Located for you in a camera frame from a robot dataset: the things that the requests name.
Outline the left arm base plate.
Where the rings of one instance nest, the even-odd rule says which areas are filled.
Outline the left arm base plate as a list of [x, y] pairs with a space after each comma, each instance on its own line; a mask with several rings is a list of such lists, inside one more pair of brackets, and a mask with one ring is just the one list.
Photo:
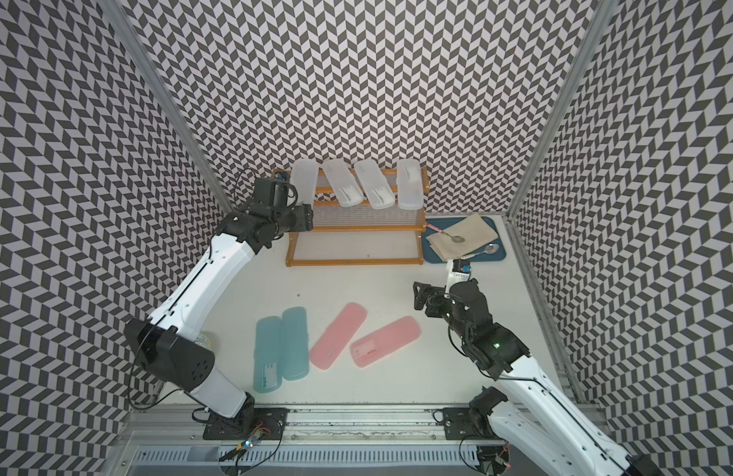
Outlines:
[[235, 418], [224, 418], [209, 412], [202, 438], [209, 441], [248, 440], [255, 428], [265, 428], [261, 440], [280, 440], [286, 428], [288, 414], [289, 410], [286, 408], [277, 407], [240, 412]]

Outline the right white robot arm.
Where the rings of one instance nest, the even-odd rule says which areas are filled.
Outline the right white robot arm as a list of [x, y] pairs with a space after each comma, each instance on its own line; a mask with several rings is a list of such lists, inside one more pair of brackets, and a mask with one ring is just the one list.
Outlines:
[[529, 348], [496, 322], [477, 280], [449, 289], [413, 285], [414, 307], [438, 317], [461, 350], [495, 384], [470, 403], [474, 426], [513, 444], [549, 475], [658, 475], [600, 430], [555, 384]]

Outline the clear pencil case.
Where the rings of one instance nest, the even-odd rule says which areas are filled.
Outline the clear pencil case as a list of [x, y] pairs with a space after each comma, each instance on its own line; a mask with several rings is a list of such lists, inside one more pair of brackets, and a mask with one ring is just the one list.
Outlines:
[[391, 208], [395, 204], [395, 193], [393, 192], [386, 176], [371, 159], [356, 162], [354, 170], [364, 190], [366, 199], [375, 210]]
[[420, 210], [424, 206], [422, 170], [418, 161], [401, 159], [396, 165], [398, 206], [404, 210]]
[[299, 159], [293, 164], [290, 184], [296, 188], [299, 204], [314, 204], [318, 177], [319, 165], [316, 161]]
[[329, 160], [321, 165], [340, 206], [345, 208], [360, 205], [364, 193], [358, 185], [351, 168], [344, 160]]

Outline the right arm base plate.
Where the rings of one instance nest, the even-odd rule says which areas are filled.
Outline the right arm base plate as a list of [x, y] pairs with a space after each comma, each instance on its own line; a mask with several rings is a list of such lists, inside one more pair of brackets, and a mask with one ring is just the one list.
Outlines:
[[469, 408], [449, 407], [441, 410], [442, 426], [446, 440], [498, 440], [489, 420]]

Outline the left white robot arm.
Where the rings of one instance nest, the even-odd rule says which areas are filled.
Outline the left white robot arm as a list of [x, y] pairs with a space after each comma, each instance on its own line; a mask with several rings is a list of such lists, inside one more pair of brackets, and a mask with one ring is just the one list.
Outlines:
[[173, 294], [147, 319], [126, 323], [134, 368], [176, 386], [220, 418], [235, 420], [251, 408], [249, 394], [216, 367], [213, 351], [196, 339], [218, 299], [261, 249], [288, 232], [312, 229], [312, 206], [300, 201], [289, 174], [257, 178], [249, 200], [221, 220]]

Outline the pink pencil case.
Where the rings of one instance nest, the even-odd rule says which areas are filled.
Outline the pink pencil case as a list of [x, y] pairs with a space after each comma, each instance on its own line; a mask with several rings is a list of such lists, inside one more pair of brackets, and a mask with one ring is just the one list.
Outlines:
[[366, 321], [367, 315], [362, 305], [348, 303], [309, 351], [311, 364], [320, 370], [330, 369]]
[[420, 335], [417, 320], [402, 317], [352, 343], [350, 353], [356, 366], [365, 368], [416, 341]]

